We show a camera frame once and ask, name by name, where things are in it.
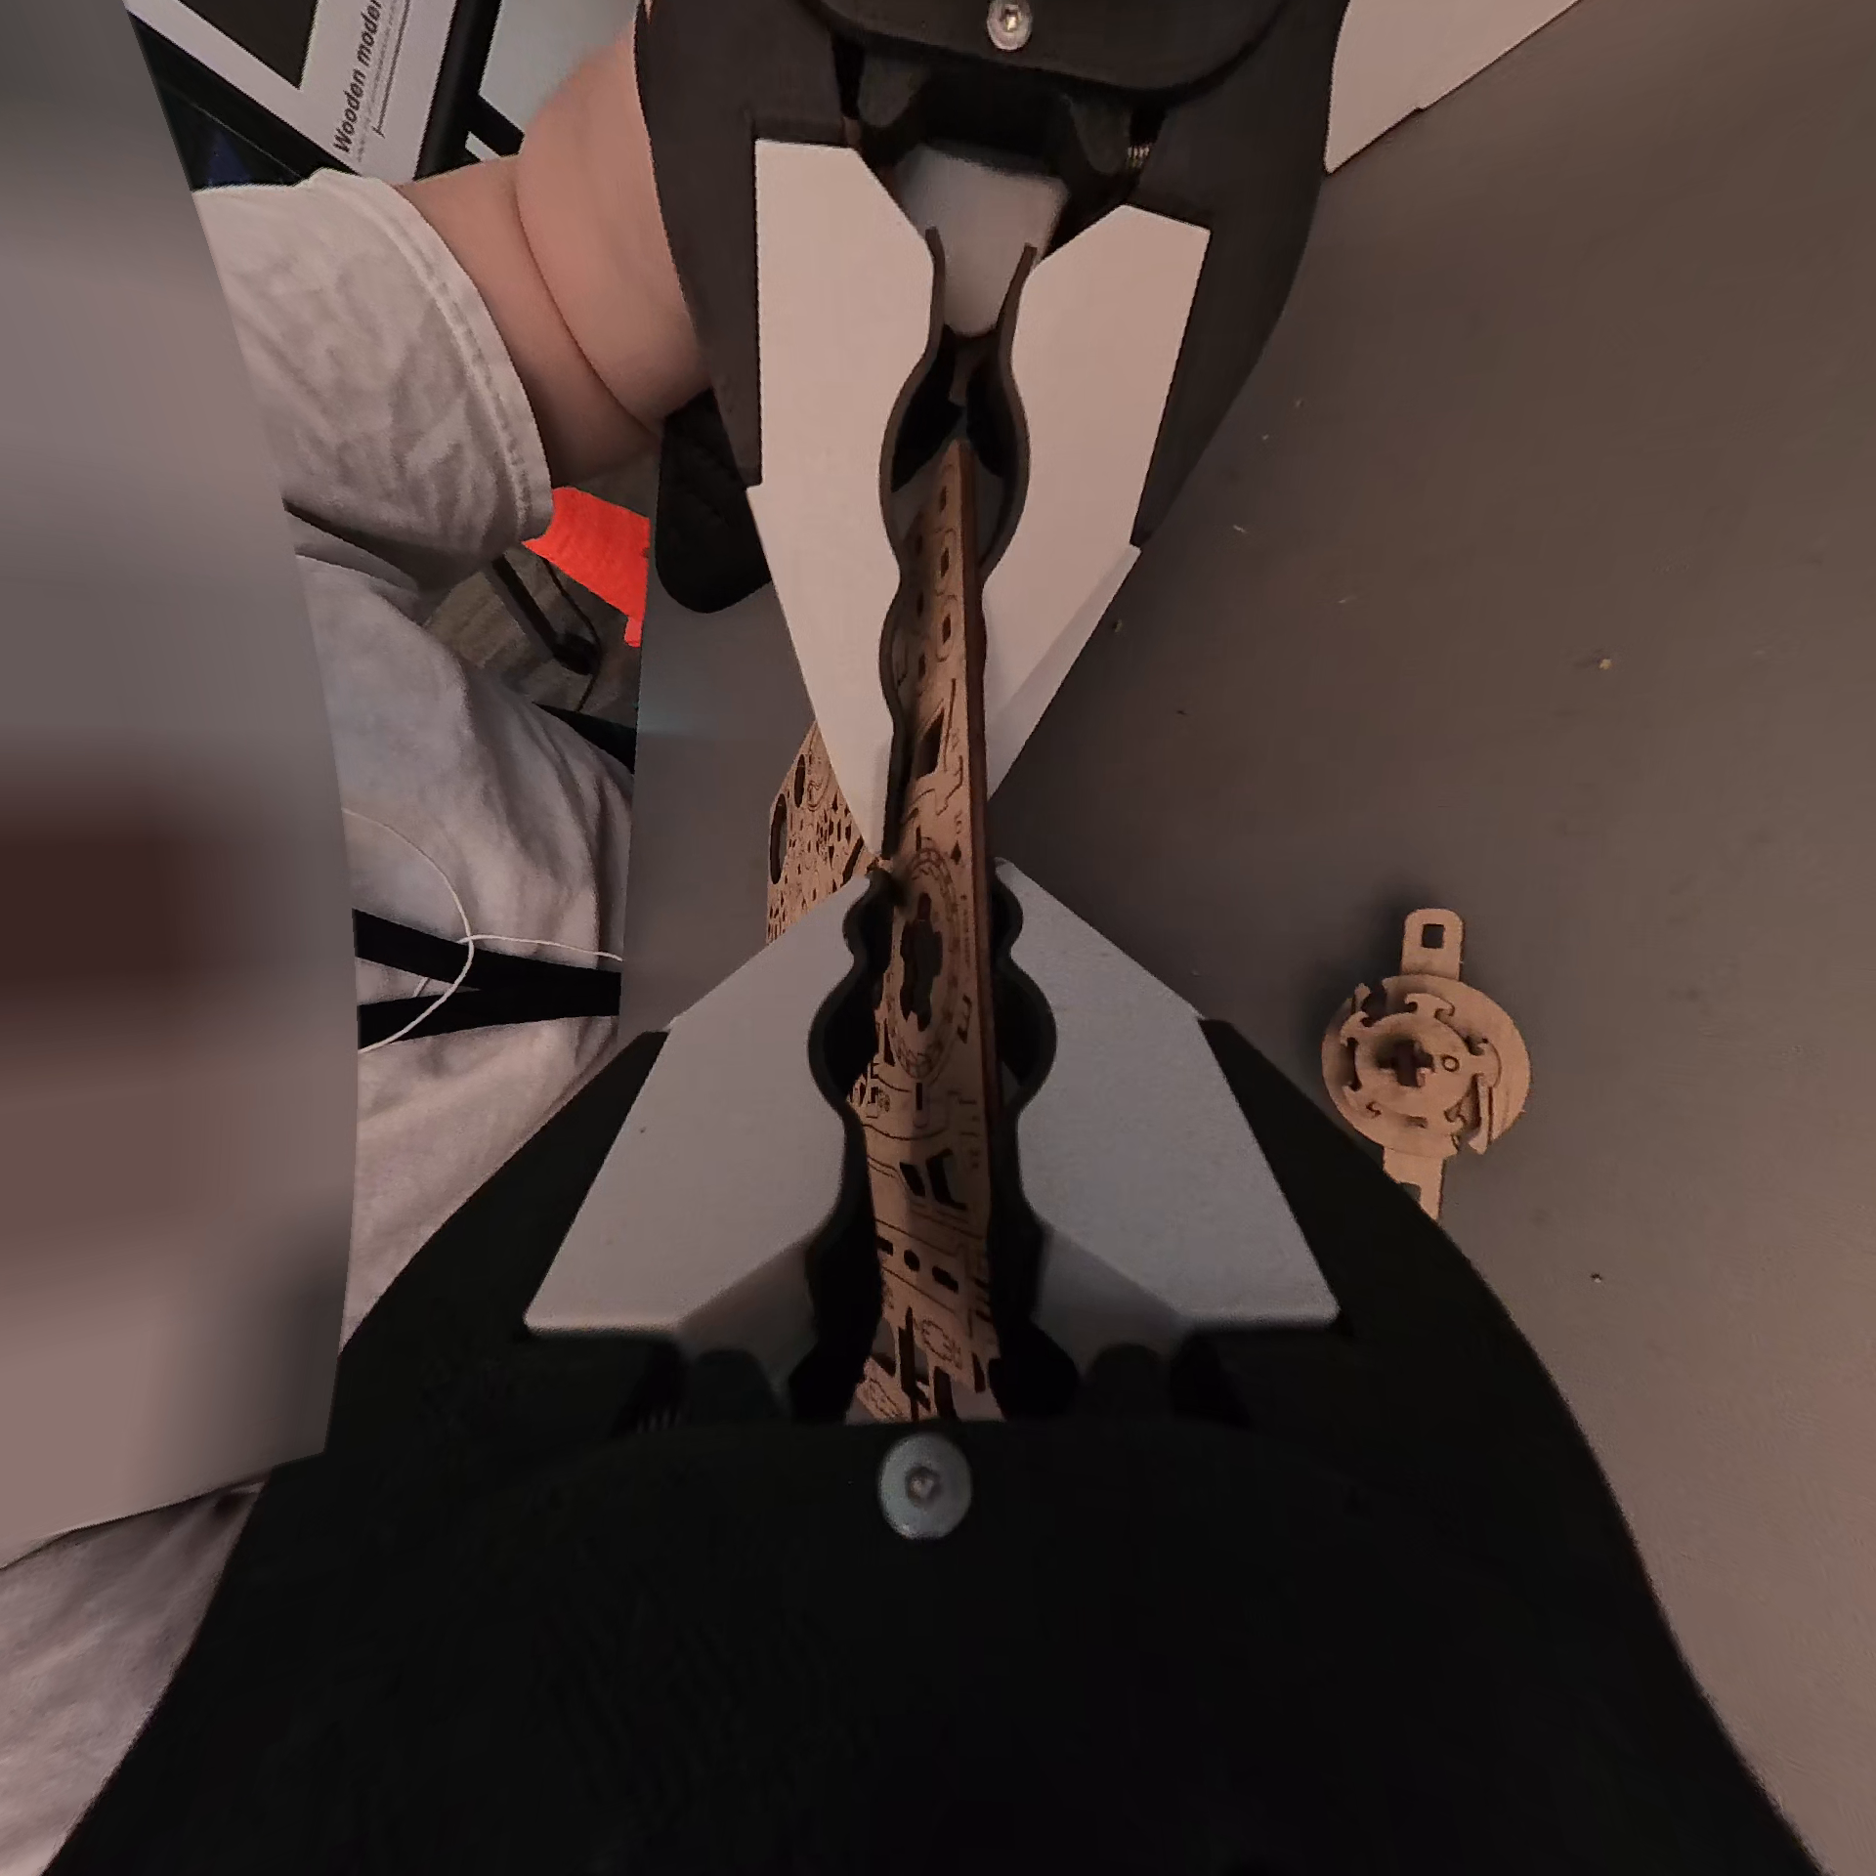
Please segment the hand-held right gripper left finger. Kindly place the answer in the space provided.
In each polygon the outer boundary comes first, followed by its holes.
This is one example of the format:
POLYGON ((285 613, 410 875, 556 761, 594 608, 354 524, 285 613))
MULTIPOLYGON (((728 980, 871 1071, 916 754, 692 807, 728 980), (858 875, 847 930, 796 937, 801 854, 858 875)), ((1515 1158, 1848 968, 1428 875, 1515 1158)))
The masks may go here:
POLYGON ((744 1353, 796 1417, 847 1417, 879 1316, 847 1087, 871 1056, 883 881, 809 910, 654 1041, 527 1312, 686 1359, 744 1353))

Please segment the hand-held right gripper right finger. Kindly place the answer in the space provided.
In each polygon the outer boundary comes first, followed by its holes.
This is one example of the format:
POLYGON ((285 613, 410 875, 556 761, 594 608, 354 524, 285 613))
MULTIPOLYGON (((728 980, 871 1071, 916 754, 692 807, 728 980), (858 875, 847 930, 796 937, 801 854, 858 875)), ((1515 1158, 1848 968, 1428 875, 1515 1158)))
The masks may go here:
POLYGON ((991 1395, 1068 1410, 1096 1361, 1337 1304, 1199 1012, 1011 863, 991 870, 991 1395))

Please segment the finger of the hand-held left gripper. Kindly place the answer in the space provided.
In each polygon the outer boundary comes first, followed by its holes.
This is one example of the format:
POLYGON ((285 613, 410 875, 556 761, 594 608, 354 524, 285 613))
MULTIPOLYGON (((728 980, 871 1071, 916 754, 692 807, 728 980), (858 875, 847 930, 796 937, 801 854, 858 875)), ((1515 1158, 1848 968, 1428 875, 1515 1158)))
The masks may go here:
POLYGON ((1022 282, 1022 500, 981 597, 988 792, 1139 557, 1137 512, 1208 242, 1202 225, 1118 205, 1022 282))
POLYGON ((938 264, 849 148, 754 144, 762 477, 752 514, 813 717, 873 854, 896 717, 891 438, 933 346, 938 264))

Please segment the round wooden model assembly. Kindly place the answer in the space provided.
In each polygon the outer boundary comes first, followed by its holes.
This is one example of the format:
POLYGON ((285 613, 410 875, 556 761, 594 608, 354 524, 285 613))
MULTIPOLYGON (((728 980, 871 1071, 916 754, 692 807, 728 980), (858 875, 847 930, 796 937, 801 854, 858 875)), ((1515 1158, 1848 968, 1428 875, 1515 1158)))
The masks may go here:
POLYGON ((1358 986, 1319 1045, 1332 1108, 1378 1146, 1390 1181, 1441 1219, 1446 1161, 1503 1140, 1532 1092, 1532 1055, 1512 1017, 1463 975, 1465 921, 1405 917, 1398 969, 1358 986))

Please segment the laser-cut plywood sheet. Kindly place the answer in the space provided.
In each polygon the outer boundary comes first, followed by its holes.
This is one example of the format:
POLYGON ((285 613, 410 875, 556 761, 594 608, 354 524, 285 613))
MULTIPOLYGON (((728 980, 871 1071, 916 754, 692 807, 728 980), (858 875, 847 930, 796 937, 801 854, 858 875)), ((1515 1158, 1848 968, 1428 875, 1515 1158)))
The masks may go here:
POLYGON ((851 1415, 874 1424, 1001 1417, 988 1285, 1001 1071, 973 469, 971 447, 947 442, 907 530, 910 588, 888 651, 907 741, 886 854, 859 836, 816 729, 768 817, 768 942, 859 875, 886 871, 893 884, 874 1053, 851 1091, 881 1274, 851 1415))

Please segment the person's left forearm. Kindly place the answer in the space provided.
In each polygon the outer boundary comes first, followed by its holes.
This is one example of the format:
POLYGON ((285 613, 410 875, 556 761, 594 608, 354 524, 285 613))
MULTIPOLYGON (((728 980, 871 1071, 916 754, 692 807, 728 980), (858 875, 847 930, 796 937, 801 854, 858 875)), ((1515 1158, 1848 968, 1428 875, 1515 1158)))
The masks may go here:
POLYGON ((523 148, 401 183, 469 275, 527 391, 556 484, 657 454, 706 387, 646 130, 637 27, 586 57, 523 148))

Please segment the orange object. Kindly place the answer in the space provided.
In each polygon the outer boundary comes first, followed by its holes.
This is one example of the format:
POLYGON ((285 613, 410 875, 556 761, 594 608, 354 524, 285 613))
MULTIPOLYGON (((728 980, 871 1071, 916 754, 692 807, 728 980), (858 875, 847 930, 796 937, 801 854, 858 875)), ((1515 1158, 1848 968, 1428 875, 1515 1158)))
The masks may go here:
POLYGON ((623 620, 623 645, 638 651, 649 588, 649 521, 571 484, 554 490, 552 521, 527 550, 623 620))

